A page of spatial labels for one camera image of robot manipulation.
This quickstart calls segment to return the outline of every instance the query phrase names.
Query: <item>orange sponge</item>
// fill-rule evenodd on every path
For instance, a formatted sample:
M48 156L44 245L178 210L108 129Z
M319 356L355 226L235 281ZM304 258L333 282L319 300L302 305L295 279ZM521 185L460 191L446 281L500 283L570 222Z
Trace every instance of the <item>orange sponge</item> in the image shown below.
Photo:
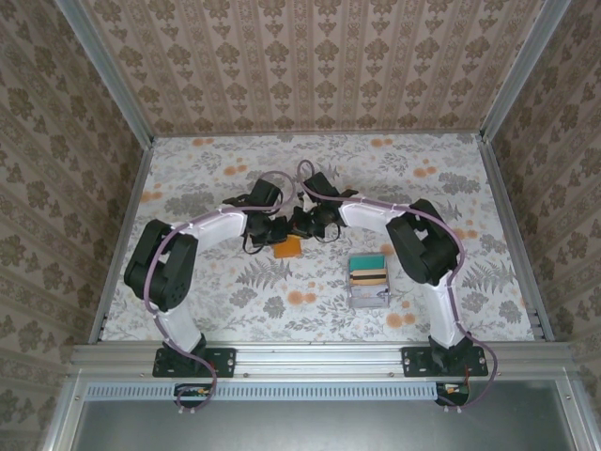
M288 235L288 239L284 242L274 244L273 256L276 258L290 258L302 255L301 239L293 235Z

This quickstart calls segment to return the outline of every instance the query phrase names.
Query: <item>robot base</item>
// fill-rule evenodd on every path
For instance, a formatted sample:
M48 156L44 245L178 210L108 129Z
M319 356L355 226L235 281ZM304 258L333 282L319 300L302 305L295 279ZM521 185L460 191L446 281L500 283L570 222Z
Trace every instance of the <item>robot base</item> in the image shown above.
M455 346L443 348L430 338L430 346L401 349L406 378L487 376L485 352L464 337Z
M236 368L236 349L205 348L197 346L192 354L213 366L218 378L233 378ZM157 350L152 367L155 378L210 378L210 372L198 362L189 359L163 343Z

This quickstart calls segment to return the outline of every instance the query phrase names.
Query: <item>glass panel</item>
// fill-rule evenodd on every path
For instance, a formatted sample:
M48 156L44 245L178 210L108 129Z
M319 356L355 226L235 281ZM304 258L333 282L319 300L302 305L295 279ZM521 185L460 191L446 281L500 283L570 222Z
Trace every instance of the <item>glass panel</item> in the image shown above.
M78 451L576 449L555 383L497 382L478 406L432 401L215 401L178 414L164 401L87 402Z

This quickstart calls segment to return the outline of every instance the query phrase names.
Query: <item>floral tablecloth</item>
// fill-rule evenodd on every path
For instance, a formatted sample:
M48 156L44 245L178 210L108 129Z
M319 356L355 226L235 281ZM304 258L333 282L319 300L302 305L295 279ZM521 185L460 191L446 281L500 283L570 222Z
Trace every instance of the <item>floral tablecloth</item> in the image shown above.
M480 153L471 134L339 134L162 138L139 205L103 340L160 339L123 271L146 223L185 221L248 193L266 171L294 175L309 159L339 191L397 203L431 201L464 240L458 275L461 314L484 340L530 340L524 302ZM284 179L272 179L290 191ZM426 340L429 318L420 287L402 271L386 236L343 229L336 242L302 242L302 257L276 259L270 248L242 252L242 239L198 256L187 301L208 340ZM390 308L347 307L345 268L353 253L381 251L393 292Z

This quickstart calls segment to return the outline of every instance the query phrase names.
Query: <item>wall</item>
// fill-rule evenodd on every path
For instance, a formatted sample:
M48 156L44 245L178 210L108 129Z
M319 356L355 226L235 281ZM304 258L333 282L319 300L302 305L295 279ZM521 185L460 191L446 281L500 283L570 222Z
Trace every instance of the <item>wall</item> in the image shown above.
M160 136L475 130L542 0L84 0Z
M601 412L601 3L573 1L495 136L558 339Z
M34 449L52 418L140 156L54 3L0 2L0 449Z

